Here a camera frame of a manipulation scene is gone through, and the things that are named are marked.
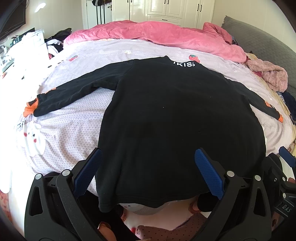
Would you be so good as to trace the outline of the right hand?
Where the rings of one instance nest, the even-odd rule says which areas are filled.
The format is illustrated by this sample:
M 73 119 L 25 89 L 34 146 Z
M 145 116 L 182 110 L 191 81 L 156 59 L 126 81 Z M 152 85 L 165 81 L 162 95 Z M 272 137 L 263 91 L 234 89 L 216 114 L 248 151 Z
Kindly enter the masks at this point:
M 274 211 L 271 217 L 271 231 L 273 232 L 284 220 L 284 217 Z

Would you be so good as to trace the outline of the left hand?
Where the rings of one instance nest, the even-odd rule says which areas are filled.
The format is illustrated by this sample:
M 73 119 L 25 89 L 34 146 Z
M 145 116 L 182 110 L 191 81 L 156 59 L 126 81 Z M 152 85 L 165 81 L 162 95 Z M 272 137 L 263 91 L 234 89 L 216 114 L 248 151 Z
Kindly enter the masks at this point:
M 110 225 L 106 222 L 100 222 L 98 231 L 104 236 L 107 241 L 116 241 L 115 234 L 110 228 Z

